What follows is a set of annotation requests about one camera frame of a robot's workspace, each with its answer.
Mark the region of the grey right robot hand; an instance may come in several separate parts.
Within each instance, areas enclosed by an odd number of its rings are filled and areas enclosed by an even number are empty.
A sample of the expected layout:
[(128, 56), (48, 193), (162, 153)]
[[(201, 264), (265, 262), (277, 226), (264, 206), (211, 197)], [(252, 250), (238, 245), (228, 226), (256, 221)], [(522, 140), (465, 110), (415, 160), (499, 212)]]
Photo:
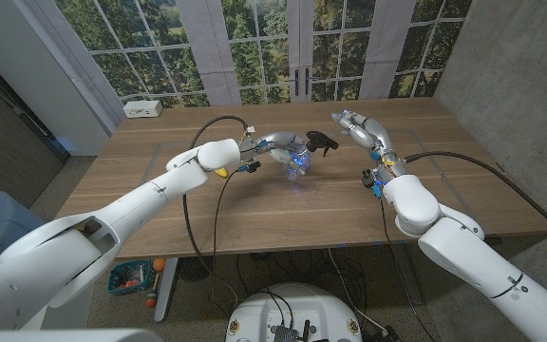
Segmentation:
[(350, 136), (358, 146), (367, 150), (375, 162), (378, 178), (383, 182), (407, 173), (406, 165), (397, 156), (387, 131), (375, 119), (349, 110), (332, 113), (330, 117), (343, 128), (343, 134)]

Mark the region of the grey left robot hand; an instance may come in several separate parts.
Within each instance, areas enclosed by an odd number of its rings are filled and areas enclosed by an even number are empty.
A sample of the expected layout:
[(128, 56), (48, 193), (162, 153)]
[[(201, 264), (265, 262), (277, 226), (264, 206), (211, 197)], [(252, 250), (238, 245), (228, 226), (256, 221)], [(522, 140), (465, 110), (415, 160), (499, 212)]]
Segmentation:
[(305, 175), (311, 166), (311, 153), (306, 143), (288, 131), (278, 131), (258, 138), (246, 133), (240, 141), (239, 150), (240, 160), (244, 163), (238, 167), (239, 172), (255, 172), (260, 166), (257, 156), (265, 153), (283, 165), (283, 174), (290, 181)]

